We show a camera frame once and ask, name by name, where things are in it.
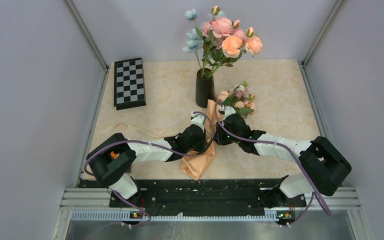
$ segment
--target orange component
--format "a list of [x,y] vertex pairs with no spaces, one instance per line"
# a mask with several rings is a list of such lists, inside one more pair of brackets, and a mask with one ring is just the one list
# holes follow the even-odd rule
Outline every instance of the orange component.
[[112,159],[116,159],[117,158],[117,154],[115,154],[113,151],[110,154],[111,154]]

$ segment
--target light blue flower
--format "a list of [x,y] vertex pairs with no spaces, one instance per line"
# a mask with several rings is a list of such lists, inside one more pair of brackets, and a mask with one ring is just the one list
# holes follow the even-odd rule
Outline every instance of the light blue flower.
[[184,13],[184,16],[189,20],[189,21],[193,21],[195,19],[198,18],[199,16],[199,12],[193,8],[192,10],[187,10],[185,13]]
[[217,19],[220,17],[226,17],[226,13],[224,11],[219,11],[216,16],[214,16],[211,12],[208,13],[209,20]]
[[188,36],[190,39],[194,39],[196,41],[200,41],[201,40],[201,38],[198,35],[197,30],[195,28],[193,28],[190,32],[187,32],[186,36]]
[[184,52],[195,52],[196,50],[201,49],[202,47],[203,44],[200,40],[190,38],[186,41],[186,46],[184,46],[182,49]]

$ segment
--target flower bouquet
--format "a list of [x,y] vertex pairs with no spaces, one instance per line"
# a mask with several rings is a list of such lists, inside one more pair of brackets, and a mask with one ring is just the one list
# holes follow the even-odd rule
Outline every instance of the flower bouquet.
[[[183,51],[195,53],[198,60],[195,101],[206,108],[207,100],[215,98],[213,75],[217,69],[221,66],[233,67],[247,52],[253,57],[258,55],[263,50],[263,43],[252,27],[244,31],[240,28],[239,19],[228,19],[218,6],[211,9],[209,21],[203,22],[201,27],[196,22],[198,15],[196,9],[185,13],[186,18],[194,22],[195,28],[186,33],[188,40]],[[203,49],[201,59],[198,54],[200,49]]]
[[222,101],[223,105],[231,106],[235,109],[236,113],[246,117],[256,110],[254,99],[256,96],[248,93],[248,83],[244,81],[241,85],[236,85],[227,91],[221,91],[217,96],[218,101]]

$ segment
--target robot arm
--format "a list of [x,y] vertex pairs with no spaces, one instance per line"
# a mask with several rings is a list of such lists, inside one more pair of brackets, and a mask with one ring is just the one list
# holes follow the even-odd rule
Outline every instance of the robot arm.
[[[292,140],[271,135],[261,130],[251,130],[245,120],[230,106],[222,106],[223,125],[232,134],[257,140],[242,141],[230,136],[217,125],[215,142],[219,145],[238,143],[245,152],[259,156],[274,156],[295,163],[294,154],[321,194],[332,196],[351,171],[351,165],[339,151],[322,136],[312,141]],[[304,173],[284,177],[277,187],[287,198],[313,192]]]
[[129,199],[138,192],[135,182],[126,174],[132,163],[171,162],[183,157],[173,151],[181,154],[187,154],[189,151],[205,152],[207,142],[205,141],[204,123],[206,119],[203,115],[194,113],[191,114],[190,118],[190,126],[183,133],[148,141],[148,144],[143,144],[142,141],[127,140],[122,133],[112,135],[87,155],[87,158],[90,159],[101,149],[114,145],[105,151],[100,151],[89,162],[90,169],[98,184],[104,188],[115,190],[123,198]]

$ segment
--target cable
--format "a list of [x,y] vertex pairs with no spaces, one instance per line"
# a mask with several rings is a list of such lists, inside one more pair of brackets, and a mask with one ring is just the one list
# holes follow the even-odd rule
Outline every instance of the cable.
[[[200,114],[200,115],[203,115],[209,122],[209,125],[210,125],[210,129],[211,129],[211,139],[210,141],[208,142],[207,146],[204,148],[203,151],[201,152],[198,152],[198,153],[195,153],[195,154],[187,154],[187,153],[181,153],[181,152],[178,152],[176,150],[173,150],[173,149],[170,149],[166,146],[163,146],[163,145],[159,145],[159,144],[155,144],[155,143],[151,143],[152,146],[154,147],[157,147],[157,148],[160,148],[160,149],[164,149],[164,150],[167,150],[167,151],[170,151],[174,154],[177,154],[177,155],[180,155],[180,156],[184,156],[184,157],[195,157],[195,156],[198,156],[198,155],[201,155],[203,153],[205,153],[208,148],[210,147],[211,143],[213,142],[213,139],[214,139],[214,133],[215,133],[215,130],[214,130],[214,126],[211,122],[211,119],[203,112],[200,112],[200,111],[194,111],[193,114]],[[86,160],[86,163],[84,164],[84,167],[83,167],[83,170],[85,173],[93,176],[94,174],[90,171],[88,171],[88,165],[89,163],[92,161],[92,159],[94,159],[96,156],[98,156],[99,154],[105,152],[106,150],[114,147],[114,146],[117,146],[117,145],[121,145],[121,144],[127,144],[127,143],[134,143],[134,144],[144,144],[144,145],[149,145],[150,143],[148,141],[141,141],[141,140],[123,140],[123,141],[116,141],[114,143],[111,143],[109,145],[106,145],[104,146],[103,148],[99,149],[98,151],[96,151],[92,156],[90,156],[87,160]]]
[[321,209],[323,209],[323,211],[328,215],[328,216],[331,216],[332,215],[332,211],[329,209],[329,206],[328,204],[326,203],[325,199],[322,197],[322,194],[320,193],[320,191],[317,189],[316,185],[314,184],[314,182],[311,180],[310,176],[307,174],[306,170],[303,168],[303,166],[301,165],[300,163],[300,160],[298,159],[298,157],[294,154],[294,152],[288,147],[286,146],[285,144],[283,143],[280,143],[280,142],[274,142],[274,141],[267,141],[267,140],[254,140],[254,139],[248,139],[248,138],[244,138],[244,137],[241,137],[241,136],[238,136],[238,135],[235,135],[233,133],[231,133],[229,130],[227,130],[225,128],[225,126],[223,126],[222,122],[220,121],[219,119],[219,116],[217,114],[217,105],[221,105],[222,103],[220,101],[218,101],[215,105],[214,105],[214,111],[216,112],[215,114],[215,119],[217,120],[217,123],[218,125],[229,135],[231,135],[232,137],[238,139],[238,140],[242,140],[242,141],[245,141],[245,142],[250,142],[250,143],[262,143],[262,144],[271,144],[271,145],[277,145],[277,146],[280,146],[284,149],[286,149],[290,155],[292,156],[292,158],[295,160],[296,164],[298,165],[299,169],[301,169],[302,173],[304,174],[305,178],[308,180],[308,182],[310,183],[311,187],[313,188],[314,190],[314,195],[315,195],[315,198],[317,199],[318,203],[320,204],[321,206]]
[[107,223],[103,226],[101,226],[100,228],[96,229],[95,231],[93,231],[91,234],[89,234],[89,236],[87,236],[84,240],[88,240],[90,239],[93,235],[97,234],[99,231],[101,231],[102,229],[106,228],[106,227],[109,227],[111,225],[127,225],[129,226],[129,228],[137,228],[137,227],[141,227],[145,224],[148,224],[150,221],[151,221],[151,215],[149,213],[147,213],[145,210],[143,210],[142,208],[134,205],[133,203],[129,202],[128,200],[126,200],[124,197],[122,197],[117,191],[115,190],[112,190],[112,192],[117,196],[117,198],[119,198],[121,201],[123,201],[125,204],[129,205],[130,207],[133,207],[135,209],[137,209],[138,211],[140,211],[141,213],[143,213],[143,215],[146,215],[148,217],[148,219],[146,221],[141,221],[139,222],[138,224],[136,225],[131,225],[131,224],[126,224],[124,222],[110,222],[110,223]]

